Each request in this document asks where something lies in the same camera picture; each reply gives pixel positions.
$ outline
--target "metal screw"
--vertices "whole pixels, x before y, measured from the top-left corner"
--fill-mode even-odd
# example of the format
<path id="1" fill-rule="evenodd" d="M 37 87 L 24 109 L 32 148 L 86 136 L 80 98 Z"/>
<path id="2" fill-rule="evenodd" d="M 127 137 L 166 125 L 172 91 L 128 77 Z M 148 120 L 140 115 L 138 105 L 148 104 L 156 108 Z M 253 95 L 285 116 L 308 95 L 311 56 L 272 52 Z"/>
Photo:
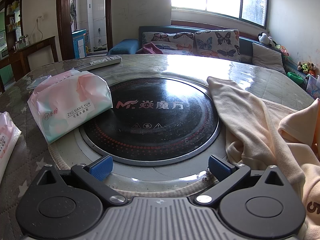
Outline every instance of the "metal screw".
<path id="1" fill-rule="evenodd" d="M 212 197 L 210 197 L 208 195 L 200 195 L 200 196 L 196 197 L 196 200 L 199 203 L 209 203 L 212 201 Z"/>
<path id="2" fill-rule="evenodd" d="M 110 201 L 112 203 L 123 203 L 125 201 L 125 197 L 119 196 L 119 195 L 112 196 L 112 197 L 110 197 Z"/>

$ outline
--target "white remote control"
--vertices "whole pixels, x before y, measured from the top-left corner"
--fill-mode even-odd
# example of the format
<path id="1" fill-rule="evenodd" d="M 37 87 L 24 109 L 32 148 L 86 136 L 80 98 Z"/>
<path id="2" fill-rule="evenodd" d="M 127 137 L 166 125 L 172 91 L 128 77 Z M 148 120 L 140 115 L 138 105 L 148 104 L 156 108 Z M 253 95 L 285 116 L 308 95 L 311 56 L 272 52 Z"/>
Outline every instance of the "white remote control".
<path id="1" fill-rule="evenodd" d="M 86 63 L 79 67 L 75 67 L 75 70 L 79 70 L 79 71 L 92 70 L 95 68 L 105 67 L 105 66 L 120 63 L 120 62 L 122 62 L 122 58 L 120 56 L 117 56 L 117 55 L 108 56 L 102 59 L 92 61 L 90 63 Z"/>

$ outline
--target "metal rim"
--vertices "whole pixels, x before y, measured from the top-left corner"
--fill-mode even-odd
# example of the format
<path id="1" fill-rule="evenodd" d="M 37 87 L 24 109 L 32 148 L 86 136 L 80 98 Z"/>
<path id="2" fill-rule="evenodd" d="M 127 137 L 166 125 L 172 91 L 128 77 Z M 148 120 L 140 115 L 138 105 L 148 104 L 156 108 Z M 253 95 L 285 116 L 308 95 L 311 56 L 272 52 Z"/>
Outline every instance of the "metal rim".
<path id="1" fill-rule="evenodd" d="M 190 83 L 190 82 L 187 82 L 187 81 L 184 81 L 184 80 L 175 79 L 175 78 L 167 78 L 167 77 L 156 77 L 156 78 L 175 80 L 175 81 L 182 82 L 182 83 L 185 83 L 187 85 L 190 85 L 190 86 L 196 88 L 197 90 L 201 91 L 202 93 L 204 93 L 210 99 L 210 101 L 212 102 L 212 99 L 209 96 L 207 87 L 204 88 L 204 87 L 199 86 L 198 84 L 193 84 L 193 83 Z M 134 80 L 134 79 L 123 80 L 123 81 L 114 83 L 112 85 L 115 85 L 115 84 L 118 84 L 118 83 L 121 83 L 121 82 L 125 82 L 125 81 L 128 81 L 128 80 Z M 84 131 L 83 125 L 81 125 L 79 127 L 80 134 L 81 134 L 82 138 L 84 139 L 84 141 L 87 143 L 87 145 L 92 150 L 94 150 L 98 154 L 100 154 L 102 156 L 111 155 L 113 160 L 116 161 L 116 162 L 119 162 L 119 163 L 133 165 L 133 166 L 147 166 L 147 167 L 164 166 L 164 165 L 179 163 L 179 162 L 188 160 L 188 159 L 200 154 L 201 152 L 206 150 L 216 140 L 216 138 L 218 137 L 218 135 L 220 133 L 220 130 L 221 130 L 221 121 L 220 121 L 220 118 L 218 116 L 218 123 L 217 123 L 217 127 L 216 127 L 215 131 L 213 132 L 211 137 L 203 145 L 201 145 L 199 148 L 197 148 L 197 149 L 195 149 L 195 150 L 193 150 L 193 151 L 191 151 L 189 153 L 186 153 L 186 154 L 184 154 L 182 156 L 175 157 L 175 158 L 172 158 L 172 159 L 159 160 L 159 161 L 137 161 L 137 160 L 130 160 L 130 159 L 121 158 L 121 157 L 115 156 L 113 154 L 110 154 L 110 153 L 102 150 L 101 148 L 99 148 L 97 145 L 95 145 L 90 140 L 90 138 L 87 136 L 87 134 Z"/>

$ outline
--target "pink tissue package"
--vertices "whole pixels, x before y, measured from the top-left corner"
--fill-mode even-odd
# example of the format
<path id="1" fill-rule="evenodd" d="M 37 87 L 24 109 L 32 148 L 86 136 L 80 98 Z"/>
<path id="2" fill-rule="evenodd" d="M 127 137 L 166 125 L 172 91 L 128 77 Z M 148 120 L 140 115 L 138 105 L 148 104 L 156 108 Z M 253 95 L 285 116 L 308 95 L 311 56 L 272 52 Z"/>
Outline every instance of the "pink tissue package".
<path id="1" fill-rule="evenodd" d="M 40 83 L 28 105 L 47 143 L 112 108 L 110 89 L 101 77 L 69 70 Z"/>
<path id="2" fill-rule="evenodd" d="M 0 182 L 20 134 L 9 113 L 0 113 Z"/>

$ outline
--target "round cooktop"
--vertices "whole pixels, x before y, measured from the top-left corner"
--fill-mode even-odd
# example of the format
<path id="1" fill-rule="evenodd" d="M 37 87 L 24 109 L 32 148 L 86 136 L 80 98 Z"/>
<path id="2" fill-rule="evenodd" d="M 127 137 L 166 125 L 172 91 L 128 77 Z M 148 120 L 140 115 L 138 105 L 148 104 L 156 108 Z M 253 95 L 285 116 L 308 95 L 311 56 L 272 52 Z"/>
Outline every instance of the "round cooktop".
<path id="1" fill-rule="evenodd" d="M 139 78 L 110 86 L 113 108 L 80 132 L 101 155 L 137 166 L 159 166 L 204 151 L 220 132 L 206 89 L 169 78 Z"/>

